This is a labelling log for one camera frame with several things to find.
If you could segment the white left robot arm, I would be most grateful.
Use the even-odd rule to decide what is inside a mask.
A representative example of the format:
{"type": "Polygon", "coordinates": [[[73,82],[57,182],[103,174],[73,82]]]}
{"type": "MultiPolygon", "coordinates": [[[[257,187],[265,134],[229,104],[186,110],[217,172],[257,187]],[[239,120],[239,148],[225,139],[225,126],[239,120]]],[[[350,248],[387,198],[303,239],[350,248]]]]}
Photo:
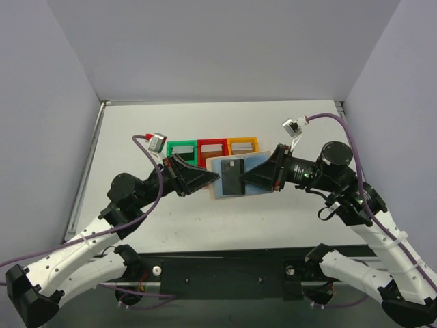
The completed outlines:
{"type": "Polygon", "coordinates": [[[145,206],[171,192],[190,195],[219,179],[217,173],[172,155],[146,180],[122,173],[107,193],[109,205],[60,249],[6,273],[7,294],[26,327],[41,327],[60,307],[100,283],[122,278],[131,282],[144,272],[138,253],[120,242],[143,221],[145,206]]]}

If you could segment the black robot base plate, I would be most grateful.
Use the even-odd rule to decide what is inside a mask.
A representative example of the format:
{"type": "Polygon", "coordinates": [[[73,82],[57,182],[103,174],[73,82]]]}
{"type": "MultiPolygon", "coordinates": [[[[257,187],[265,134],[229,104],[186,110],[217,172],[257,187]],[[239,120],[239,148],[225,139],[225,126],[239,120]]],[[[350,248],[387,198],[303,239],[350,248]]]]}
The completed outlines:
{"type": "Polygon", "coordinates": [[[303,298],[302,287],[330,290],[334,280],[305,264],[309,248],[243,249],[143,253],[144,268],[119,284],[157,286],[178,300],[258,300],[303,298]]]}

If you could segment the red plastic bin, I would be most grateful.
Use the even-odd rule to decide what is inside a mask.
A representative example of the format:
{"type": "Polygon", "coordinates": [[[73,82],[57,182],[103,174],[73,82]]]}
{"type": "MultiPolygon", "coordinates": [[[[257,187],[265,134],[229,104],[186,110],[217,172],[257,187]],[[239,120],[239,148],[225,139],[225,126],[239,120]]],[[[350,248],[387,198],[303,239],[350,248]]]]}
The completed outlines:
{"type": "Polygon", "coordinates": [[[197,166],[206,168],[209,158],[227,156],[229,154],[227,139],[198,139],[197,140],[197,166]]]}

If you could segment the green plastic bin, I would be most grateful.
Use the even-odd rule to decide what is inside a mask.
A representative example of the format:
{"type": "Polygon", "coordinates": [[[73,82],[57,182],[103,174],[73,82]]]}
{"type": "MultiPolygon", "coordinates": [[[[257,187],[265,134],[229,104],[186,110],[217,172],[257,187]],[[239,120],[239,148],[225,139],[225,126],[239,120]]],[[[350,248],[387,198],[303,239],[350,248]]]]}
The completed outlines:
{"type": "Polygon", "coordinates": [[[178,154],[190,165],[198,164],[197,140],[168,141],[166,152],[167,156],[178,154]]]}

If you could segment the yellow plastic bin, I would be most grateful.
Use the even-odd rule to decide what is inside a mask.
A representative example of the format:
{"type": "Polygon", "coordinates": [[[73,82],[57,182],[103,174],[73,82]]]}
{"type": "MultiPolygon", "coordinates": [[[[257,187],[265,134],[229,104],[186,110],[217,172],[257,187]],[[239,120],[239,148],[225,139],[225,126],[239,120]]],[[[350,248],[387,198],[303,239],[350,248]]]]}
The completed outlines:
{"type": "Polygon", "coordinates": [[[256,137],[227,138],[227,148],[229,155],[259,152],[259,144],[256,137]]]}

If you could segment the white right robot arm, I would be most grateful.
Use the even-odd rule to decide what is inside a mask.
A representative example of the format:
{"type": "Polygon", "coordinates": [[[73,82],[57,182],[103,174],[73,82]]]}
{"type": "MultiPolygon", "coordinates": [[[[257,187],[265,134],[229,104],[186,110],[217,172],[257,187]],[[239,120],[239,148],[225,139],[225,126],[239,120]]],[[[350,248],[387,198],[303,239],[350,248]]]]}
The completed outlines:
{"type": "Polygon", "coordinates": [[[386,315],[402,327],[436,322],[436,273],[408,242],[375,189],[360,184],[349,166],[351,148],[339,141],[326,143],[316,161],[293,156],[279,144],[271,157],[248,170],[240,180],[268,191],[280,191],[289,182],[306,193],[324,197],[328,217],[338,216],[358,234],[385,266],[379,271],[350,259],[325,244],[305,257],[312,279],[328,277],[345,282],[376,300],[386,315]]]}

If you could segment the black credit card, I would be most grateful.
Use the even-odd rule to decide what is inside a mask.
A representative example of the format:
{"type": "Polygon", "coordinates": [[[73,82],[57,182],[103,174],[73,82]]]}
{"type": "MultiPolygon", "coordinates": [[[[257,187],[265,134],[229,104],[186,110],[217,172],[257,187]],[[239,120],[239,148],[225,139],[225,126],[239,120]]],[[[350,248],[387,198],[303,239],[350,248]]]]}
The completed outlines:
{"type": "Polygon", "coordinates": [[[226,196],[243,196],[245,184],[240,176],[244,173],[243,159],[227,159],[221,161],[222,193],[226,196]]]}

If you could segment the cards in green bin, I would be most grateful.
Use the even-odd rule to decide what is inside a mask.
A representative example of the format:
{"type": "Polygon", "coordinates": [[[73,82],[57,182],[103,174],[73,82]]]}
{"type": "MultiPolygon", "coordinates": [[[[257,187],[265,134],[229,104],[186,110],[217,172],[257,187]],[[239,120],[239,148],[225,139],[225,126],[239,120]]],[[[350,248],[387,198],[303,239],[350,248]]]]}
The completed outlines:
{"type": "Polygon", "coordinates": [[[174,154],[190,154],[195,151],[195,147],[192,145],[174,146],[172,147],[172,153],[174,154]]]}

